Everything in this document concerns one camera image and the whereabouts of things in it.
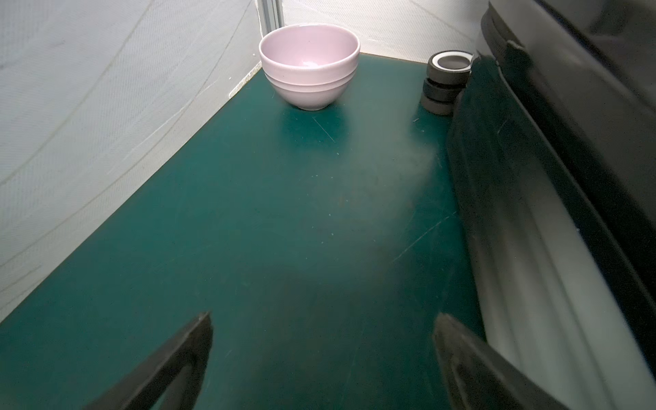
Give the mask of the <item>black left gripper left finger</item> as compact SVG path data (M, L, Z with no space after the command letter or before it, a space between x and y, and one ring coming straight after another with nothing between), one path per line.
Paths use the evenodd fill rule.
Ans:
M183 326L87 409L193 409L213 344L210 313Z

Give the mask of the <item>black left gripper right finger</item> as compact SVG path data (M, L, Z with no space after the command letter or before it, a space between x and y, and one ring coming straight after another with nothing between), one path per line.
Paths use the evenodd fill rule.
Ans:
M432 338L452 408L566 408L454 316L439 314Z

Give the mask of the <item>black and white hardshell suitcase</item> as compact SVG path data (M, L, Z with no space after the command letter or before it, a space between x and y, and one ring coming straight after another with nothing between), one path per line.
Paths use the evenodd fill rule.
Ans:
M655 4L490 1L447 152L478 336L565 409L655 406Z

